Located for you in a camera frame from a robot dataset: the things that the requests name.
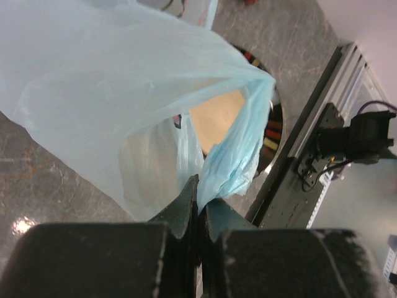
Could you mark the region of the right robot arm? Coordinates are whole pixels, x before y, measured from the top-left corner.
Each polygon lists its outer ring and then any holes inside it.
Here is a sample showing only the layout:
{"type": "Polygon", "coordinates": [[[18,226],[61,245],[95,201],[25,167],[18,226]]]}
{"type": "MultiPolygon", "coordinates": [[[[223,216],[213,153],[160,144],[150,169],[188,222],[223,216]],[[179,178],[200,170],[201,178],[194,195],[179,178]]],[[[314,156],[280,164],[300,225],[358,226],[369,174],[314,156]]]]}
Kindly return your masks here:
{"type": "Polygon", "coordinates": [[[348,164],[395,160],[396,155],[389,150],[394,140],[388,136],[390,120],[395,117],[394,105],[370,101],[345,126],[336,106],[326,104],[298,159],[302,191],[311,191],[323,174],[342,170],[348,164]]]}

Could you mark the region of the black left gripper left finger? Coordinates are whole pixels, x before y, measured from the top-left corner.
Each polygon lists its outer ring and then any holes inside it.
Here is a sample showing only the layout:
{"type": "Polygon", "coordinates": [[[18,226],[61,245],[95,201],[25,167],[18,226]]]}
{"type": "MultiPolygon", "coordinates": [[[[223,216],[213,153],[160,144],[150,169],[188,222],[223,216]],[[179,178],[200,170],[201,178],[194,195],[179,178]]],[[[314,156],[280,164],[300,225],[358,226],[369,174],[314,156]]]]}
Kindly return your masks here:
{"type": "Polygon", "coordinates": [[[147,222],[44,223],[17,242],[2,297],[195,297],[197,186],[147,222]]]}

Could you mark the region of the light blue plastic bag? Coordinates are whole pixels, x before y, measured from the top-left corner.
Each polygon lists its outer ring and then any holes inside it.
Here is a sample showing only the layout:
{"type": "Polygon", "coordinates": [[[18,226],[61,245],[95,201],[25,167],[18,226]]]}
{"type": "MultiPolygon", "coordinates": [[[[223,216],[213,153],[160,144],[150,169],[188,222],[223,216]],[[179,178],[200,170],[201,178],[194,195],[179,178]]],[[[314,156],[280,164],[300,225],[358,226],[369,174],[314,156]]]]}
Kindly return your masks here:
{"type": "Polygon", "coordinates": [[[1,112],[135,220],[193,175],[200,208],[244,195],[274,89],[208,26],[135,1],[1,2],[1,112]],[[190,110],[231,91],[245,103],[204,156],[190,110]]]}

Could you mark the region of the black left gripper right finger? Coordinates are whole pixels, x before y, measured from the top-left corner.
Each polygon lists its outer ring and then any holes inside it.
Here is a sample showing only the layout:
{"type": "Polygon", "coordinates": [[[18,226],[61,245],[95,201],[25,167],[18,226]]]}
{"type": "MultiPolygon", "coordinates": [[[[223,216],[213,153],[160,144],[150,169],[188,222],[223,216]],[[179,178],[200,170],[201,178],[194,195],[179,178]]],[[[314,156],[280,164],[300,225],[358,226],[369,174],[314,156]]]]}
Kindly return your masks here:
{"type": "Polygon", "coordinates": [[[383,297],[376,259],[351,230],[261,230],[215,199],[203,209],[205,297],[383,297]]]}

